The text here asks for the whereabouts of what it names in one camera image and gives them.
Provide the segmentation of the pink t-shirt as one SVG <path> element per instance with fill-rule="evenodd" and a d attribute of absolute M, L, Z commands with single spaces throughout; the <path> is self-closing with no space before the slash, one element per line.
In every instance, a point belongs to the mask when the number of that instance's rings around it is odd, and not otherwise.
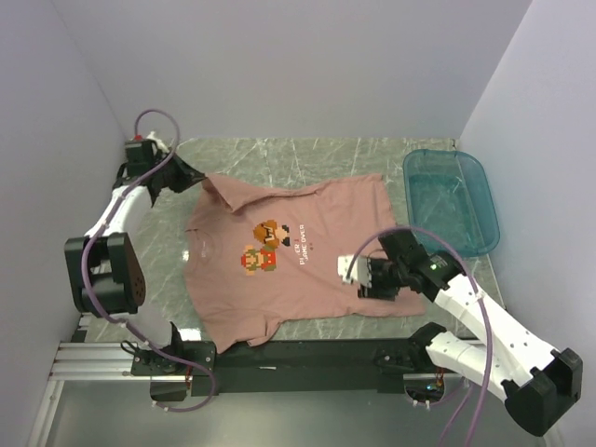
<path fill-rule="evenodd" d="M 186 289 L 218 352 L 264 344 L 288 320 L 421 315 L 419 294 L 361 299 L 337 272 L 340 256 L 394 224 L 379 174 L 300 189 L 211 174 L 185 229 Z"/>

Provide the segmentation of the teal translucent plastic basin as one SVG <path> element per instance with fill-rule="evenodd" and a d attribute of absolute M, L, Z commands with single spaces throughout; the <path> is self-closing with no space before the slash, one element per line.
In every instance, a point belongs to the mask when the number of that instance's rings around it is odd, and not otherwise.
<path fill-rule="evenodd" d="M 500 229 L 482 164 L 461 151 L 418 149 L 403 160 L 409 224 L 440 237 L 463 258 L 482 257 Z"/>

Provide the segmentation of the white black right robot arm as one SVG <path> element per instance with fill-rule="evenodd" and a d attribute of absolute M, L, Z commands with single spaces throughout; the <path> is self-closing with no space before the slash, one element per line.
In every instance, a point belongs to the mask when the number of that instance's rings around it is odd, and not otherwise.
<path fill-rule="evenodd" d="M 478 284 L 453 247 L 431 234 L 440 248 L 429 252 L 416 238 L 421 232 L 394 226 L 368 237 L 380 243 L 384 257 L 366 256 L 362 249 L 341 255 L 338 275 L 344 283 L 358 284 L 362 298 L 386 299 L 408 288 L 455 317 L 478 344 L 428 323 L 411 338 L 412 366 L 458 373 L 480 387 L 480 400 L 494 395 L 519 427 L 544 436 L 581 397 L 582 358 L 527 330 Z"/>

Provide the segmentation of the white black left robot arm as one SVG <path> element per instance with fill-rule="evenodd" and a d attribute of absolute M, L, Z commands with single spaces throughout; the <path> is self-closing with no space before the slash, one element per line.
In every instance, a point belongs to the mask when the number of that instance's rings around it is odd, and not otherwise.
<path fill-rule="evenodd" d="M 145 302 L 146 283 L 131 235 L 164 189 L 180 194 L 202 182 L 204 173 L 171 152 L 155 135 L 125 144 L 111 199 L 100 219 L 82 237 L 64 245 L 75 308 L 127 330 L 135 342 L 122 348 L 166 374 L 186 362 L 175 324 Z"/>

